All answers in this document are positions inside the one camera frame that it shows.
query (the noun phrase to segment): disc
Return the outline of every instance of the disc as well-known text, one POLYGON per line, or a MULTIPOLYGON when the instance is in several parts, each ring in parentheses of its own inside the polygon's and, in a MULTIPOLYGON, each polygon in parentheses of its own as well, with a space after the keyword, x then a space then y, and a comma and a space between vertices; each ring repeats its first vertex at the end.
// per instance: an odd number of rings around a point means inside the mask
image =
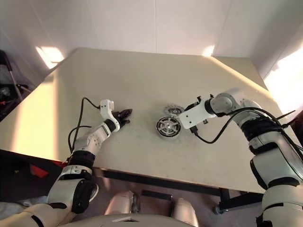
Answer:
POLYGON ((165 140, 174 140, 181 131, 181 125, 177 119, 173 117, 162 117, 156 125, 157 132, 165 140))
POLYGON ((174 104, 168 105, 164 108, 164 113, 167 116, 176 117, 176 116, 179 116, 182 112, 184 112, 184 108, 182 108, 181 106, 178 106, 178 105, 174 105, 174 104))

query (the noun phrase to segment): floor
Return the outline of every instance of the floor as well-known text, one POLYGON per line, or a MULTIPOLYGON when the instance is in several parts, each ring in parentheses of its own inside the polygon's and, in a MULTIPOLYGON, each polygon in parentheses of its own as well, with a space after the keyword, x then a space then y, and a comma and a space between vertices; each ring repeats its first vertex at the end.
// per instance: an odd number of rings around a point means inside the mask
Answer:
MULTIPOLYGON (((219 202, 219 197, 195 192, 161 188, 139 183, 130 183, 108 178, 96 178, 100 191, 88 209, 76 217, 80 220, 103 214, 110 199, 118 192, 131 190, 141 195, 142 190, 171 194, 174 198, 182 197, 188 200, 194 209, 201 227, 255 227, 256 217, 260 213, 260 205, 241 210, 233 210, 223 215, 215 215, 212 208, 219 202)), ((231 192, 231 197, 239 195, 231 192)), ((166 200, 140 196, 141 213, 168 215, 170 202, 166 200)))

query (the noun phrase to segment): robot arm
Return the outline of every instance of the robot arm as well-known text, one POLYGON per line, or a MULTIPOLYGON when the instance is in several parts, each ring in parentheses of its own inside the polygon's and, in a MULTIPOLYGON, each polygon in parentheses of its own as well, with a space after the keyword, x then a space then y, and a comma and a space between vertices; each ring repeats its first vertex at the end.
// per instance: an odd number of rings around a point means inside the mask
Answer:
POLYGON ((1 221, 6 227, 56 227, 71 221, 89 205, 96 185, 91 181, 95 156, 102 143, 129 120, 132 110, 112 112, 114 102, 102 100, 100 114, 104 122, 91 128, 75 142, 67 166, 52 186, 47 204, 37 204, 1 221))
POLYGON ((198 101, 179 115, 184 128, 192 129, 210 117, 232 115, 249 141, 255 155, 251 170, 266 190, 257 226, 303 226, 303 155, 281 125, 255 111, 260 106, 237 89, 198 101))

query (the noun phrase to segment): red object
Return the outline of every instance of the red object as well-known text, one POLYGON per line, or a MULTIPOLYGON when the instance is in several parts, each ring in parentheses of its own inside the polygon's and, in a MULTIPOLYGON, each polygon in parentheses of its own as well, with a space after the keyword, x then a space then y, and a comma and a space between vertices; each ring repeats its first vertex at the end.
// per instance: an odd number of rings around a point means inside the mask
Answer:
MULTIPOLYGON (((59 162, 59 161, 51 161, 51 162, 55 163, 58 166, 61 166, 62 168, 67 165, 66 162, 59 162)), ((48 175, 47 171, 45 171, 39 167, 36 167, 34 165, 30 165, 30 172, 32 173, 32 175, 36 175, 39 178, 43 178, 48 175)))

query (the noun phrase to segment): table surface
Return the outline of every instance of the table surface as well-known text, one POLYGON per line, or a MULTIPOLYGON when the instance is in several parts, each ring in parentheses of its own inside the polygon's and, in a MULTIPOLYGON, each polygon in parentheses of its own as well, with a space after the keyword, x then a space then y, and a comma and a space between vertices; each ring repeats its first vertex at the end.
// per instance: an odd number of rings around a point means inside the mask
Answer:
MULTIPOLYGON (((188 130, 182 129, 173 141, 161 139, 155 130, 167 104, 186 107, 197 96, 208 98, 233 87, 273 115, 281 114, 267 90, 214 58, 80 48, 0 123, 0 149, 64 161, 70 155, 67 136, 77 125, 82 97, 95 104, 111 99, 118 111, 133 109, 131 123, 103 143, 94 166, 263 192, 250 169, 253 154, 234 122, 212 145, 188 130)), ((227 119, 199 125, 200 135, 212 140, 227 119)), ((98 110, 86 103, 82 125, 102 121, 98 110)), ((287 132, 295 138, 291 129, 287 132)))

